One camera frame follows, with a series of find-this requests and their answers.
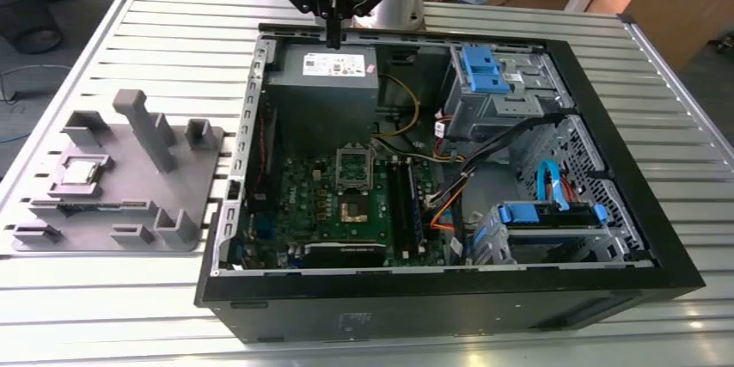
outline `slotted aluminum surface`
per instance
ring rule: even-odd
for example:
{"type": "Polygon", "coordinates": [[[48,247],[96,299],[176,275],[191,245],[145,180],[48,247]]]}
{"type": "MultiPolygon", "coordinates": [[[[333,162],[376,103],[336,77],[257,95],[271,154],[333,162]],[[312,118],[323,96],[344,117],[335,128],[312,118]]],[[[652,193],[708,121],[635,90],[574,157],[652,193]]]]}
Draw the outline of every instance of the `slotted aluminum surface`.
{"type": "MultiPolygon", "coordinates": [[[[245,346],[192,305],[195,254],[17,254],[0,230],[0,363],[137,365],[722,365],[734,359],[730,147],[635,27],[614,16],[428,4],[428,30],[566,40],[660,199],[707,287],[582,331],[245,346]]],[[[110,110],[141,89],[172,125],[207,117],[235,132],[257,23],[308,24],[285,0],[116,0],[2,183],[0,229],[30,219],[72,109],[110,110]]],[[[233,138],[224,140],[223,152],[233,138]]],[[[219,161],[225,174],[231,159],[219,161]]],[[[216,181],[211,198],[224,195],[216,181]]],[[[211,218],[213,205],[208,207],[211,218]]]]}

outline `orange wire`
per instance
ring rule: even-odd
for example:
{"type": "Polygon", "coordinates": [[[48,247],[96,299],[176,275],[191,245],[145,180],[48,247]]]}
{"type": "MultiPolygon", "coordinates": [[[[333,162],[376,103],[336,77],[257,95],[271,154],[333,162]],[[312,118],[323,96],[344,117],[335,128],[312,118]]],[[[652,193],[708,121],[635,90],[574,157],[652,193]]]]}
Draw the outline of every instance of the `orange wire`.
{"type": "Polygon", "coordinates": [[[444,206],[441,206],[440,210],[437,211],[437,214],[433,216],[433,219],[431,219],[431,228],[436,226],[436,221],[440,218],[441,214],[444,213],[445,208],[448,208],[448,205],[451,205],[451,203],[456,200],[456,197],[459,197],[459,194],[463,191],[463,188],[465,188],[467,184],[468,183],[464,182],[464,184],[459,187],[459,189],[456,190],[451,198],[448,198],[448,202],[445,202],[444,206]]]}
{"type": "MultiPolygon", "coordinates": [[[[445,155],[440,155],[440,153],[437,152],[437,146],[440,145],[443,140],[444,140],[443,138],[436,139],[436,144],[433,145],[433,157],[435,159],[447,160],[447,159],[451,159],[451,157],[445,155]]],[[[463,162],[465,158],[461,155],[457,155],[456,159],[463,162]]]]}
{"type": "Polygon", "coordinates": [[[567,190],[567,195],[570,200],[568,201],[578,201],[578,195],[574,191],[574,188],[571,187],[571,184],[568,183],[566,176],[560,177],[560,183],[563,184],[563,187],[567,190]]]}

